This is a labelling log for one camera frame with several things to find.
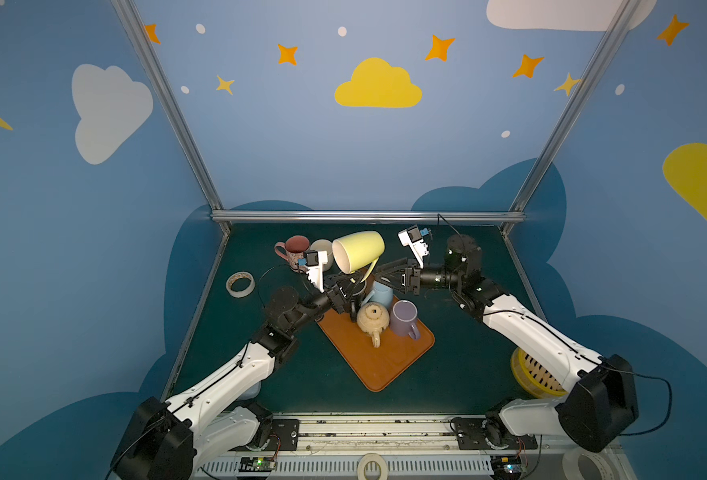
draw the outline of green mat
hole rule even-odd
[[[241,299],[225,290],[228,277],[246,270],[257,280],[263,272],[283,261],[274,244],[292,235],[311,242],[334,240],[360,230],[380,232],[386,263],[410,250],[401,246],[397,233],[402,225],[334,224],[237,224],[228,240],[212,290],[183,362],[173,392],[179,393],[201,381],[230,360],[263,322],[256,292]],[[443,262],[447,238],[445,225],[431,226],[432,264]],[[531,309],[521,279],[494,226],[462,226],[483,251],[483,275],[501,284]],[[338,271],[336,266],[330,272]],[[259,288],[265,302],[283,285],[306,296],[304,278],[287,267],[268,273]],[[420,296],[397,294],[417,305],[419,318],[435,335],[435,345],[382,392],[370,392],[316,325],[298,333],[300,349],[290,362],[263,381],[258,401],[273,412],[412,412],[483,413],[506,397],[528,398],[510,369],[515,345],[464,313],[445,291],[421,292]]]

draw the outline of pink mug handle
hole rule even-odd
[[[420,331],[417,330],[417,323],[412,322],[412,324],[409,326],[412,327],[412,331],[409,332],[409,336],[412,337],[412,340],[420,340]]]
[[[279,247],[284,250],[284,254],[279,253]],[[287,247],[284,246],[284,242],[277,242],[276,245],[274,245],[274,252],[276,253],[276,255],[279,255],[281,258],[285,259],[287,262],[290,261],[290,259],[287,257]]]

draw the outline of masking tape roll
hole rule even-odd
[[[358,480],[367,480],[367,477],[364,476],[364,469],[370,462],[375,462],[377,463],[377,466],[380,467],[380,476],[377,480],[388,480],[388,466],[386,461],[383,460],[383,457],[379,456],[377,453],[368,453],[363,456],[361,460],[359,460],[359,466],[356,469],[356,476]]]
[[[245,288],[244,290],[239,290],[238,292],[234,292],[233,290],[231,290],[231,287],[233,286],[234,282],[243,278],[250,280],[250,284],[247,286],[247,288]],[[255,279],[249,272],[237,272],[228,277],[228,281],[225,283],[225,290],[228,290],[228,293],[231,293],[231,296],[235,298],[242,298],[243,296],[247,296],[252,293],[253,290],[255,290]]]
[[[604,456],[589,452],[581,447],[573,448],[561,457],[561,469],[564,470],[564,476],[567,477],[567,480],[585,480],[578,466],[578,461],[581,456],[588,457],[594,463],[601,475],[601,480],[615,480],[615,473],[612,471],[612,466],[609,465],[609,462],[607,462]]]

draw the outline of orange tray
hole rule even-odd
[[[351,322],[347,313],[330,310],[319,322],[321,330],[348,362],[359,380],[372,392],[386,388],[397,376],[415,363],[435,342],[433,333],[417,320],[420,338],[398,336],[387,328],[380,333],[380,347],[372,346],[372,339]]]

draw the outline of white cloud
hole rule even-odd
[[[93,165],[108,160],[154,108],[148,87],[133,82],[119,67],[80,65],[73,72],[71,92],[82,118],[76,127],[76,148]]]
[[[657,0],[641,0],[631,28],[642,23]],[[622,0],[489,0],[487,18],[501,28],[546,28],[603,32]]]

